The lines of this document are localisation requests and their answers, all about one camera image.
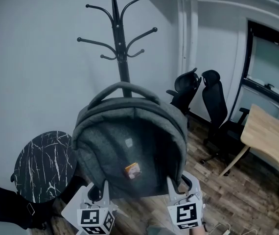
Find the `chair armrest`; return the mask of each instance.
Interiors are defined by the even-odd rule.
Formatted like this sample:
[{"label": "chair armrest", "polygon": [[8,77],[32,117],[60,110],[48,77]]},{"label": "chair armrest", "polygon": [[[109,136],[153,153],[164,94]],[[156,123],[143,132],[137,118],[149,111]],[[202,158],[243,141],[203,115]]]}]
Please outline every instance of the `chair armrest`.
[{"label": "chair armrest", "polygon": [[166,91],[168,94],[170,94],[171,96],[175,96],[177,94],[177,92],[173,91],[173,90],[167,90]]},{"label": "chair armrest", "polygon": [[249,110],[246,108],[240,108],[239,111],[242,112],[243,114],[237,123],[242,124],[246,116],[249,114]]}]

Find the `backpack handle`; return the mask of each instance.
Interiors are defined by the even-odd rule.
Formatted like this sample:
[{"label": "backpack handle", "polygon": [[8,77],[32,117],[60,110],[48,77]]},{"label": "backpack handle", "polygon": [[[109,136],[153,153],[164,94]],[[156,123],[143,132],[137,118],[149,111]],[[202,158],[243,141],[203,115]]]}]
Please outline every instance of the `backpack handle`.
[{"label": "backpack handle", "polygon": [[96,97],[94,97],[92,99],[92,101],[90,102],[90,104],[88,105],[87,109],[90,110],[91,108],[94,108],[95,106],[100,104],[104,98],[109,96],[111,93],[113,93],[117,89],[130,90],[130,91],[132,91],[136,94],[142,95],[143,97],[147,98],[148,100],[160,105],[159,97],[156,94],[154,94],[153,92],[150,92],[149,90],[147,90],[141,86],[137,86],[137,85],[134,85],[134,84],[131,84],[128,82],[118,82],[118,83],[115,83],[115,84],[107,87],[106,89],[101,91]]}]

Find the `marble pattern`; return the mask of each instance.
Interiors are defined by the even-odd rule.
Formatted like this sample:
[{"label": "marble pattern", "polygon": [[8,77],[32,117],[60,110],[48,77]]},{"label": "marble pattern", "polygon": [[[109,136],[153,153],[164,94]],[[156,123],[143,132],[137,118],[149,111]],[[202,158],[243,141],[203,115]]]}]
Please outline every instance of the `marble pattern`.
[{"label": "marble pattern", "polygon": [[50,201],[65,190],[76,164],[69,134],[43,133],[30,141],[18,156],[14,170],[16,188],[30,202]]}]

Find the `orange tag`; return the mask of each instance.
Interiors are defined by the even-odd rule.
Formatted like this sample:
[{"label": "orange tag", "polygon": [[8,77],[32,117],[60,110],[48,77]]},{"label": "orange tag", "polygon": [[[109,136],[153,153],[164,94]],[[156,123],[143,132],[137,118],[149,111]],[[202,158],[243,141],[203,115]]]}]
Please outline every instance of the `orange tag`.
[{"label": "orange tag", "polygon": [[126,175],[128,176],[128,178],[134,179],[137,176],[139,176],[141,173],[140,166],[138,163],[133,163],[125,168],[125,172],[126,172]]}]

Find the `cable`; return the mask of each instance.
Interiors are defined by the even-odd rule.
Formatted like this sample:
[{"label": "cable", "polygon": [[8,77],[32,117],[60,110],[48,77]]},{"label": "cable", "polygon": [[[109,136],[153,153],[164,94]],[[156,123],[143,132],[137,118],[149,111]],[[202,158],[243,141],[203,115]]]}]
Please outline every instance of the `cable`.
[{"label": "cable", "polygon": [[223,224],[228,224],[229,225],[229,230],[231,230],[231,225],[229,224],[229,223],[221,223],[221,224],[218,224],[218,225],[216,225],[214,228],[213,228],[213,230],[208,234],[208,235],[210,235],[213,231],[214,231],[214,229],[216,229],[219,225],[223,225]]},{"label": "cable", "polygon": [[246,232],[246,233],[244,233],[244,234],[242,234],[242,235],[245,235],[245,234],[250,233],[250,232],[252,232],[252,231],[255,231],[255,232],[256,232],[256,235],[257,235],[257,230],[256,230],[256,229],[252,229],[251,231]]}]

